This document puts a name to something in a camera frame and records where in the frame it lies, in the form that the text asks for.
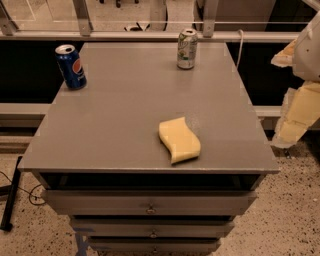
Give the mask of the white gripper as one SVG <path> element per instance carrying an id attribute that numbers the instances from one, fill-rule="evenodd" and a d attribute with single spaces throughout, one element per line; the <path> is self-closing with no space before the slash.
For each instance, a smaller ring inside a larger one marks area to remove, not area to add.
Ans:
<path id="1" fill-rule="evenodd" d="M 274 55 L 271 64 L 293 65 L 293 74 L 305 80 L 298 89 L 287 90 L 271 142 L 277 148 L 290 148 L 320 118 L 320 11 L 297 40 Z"/>

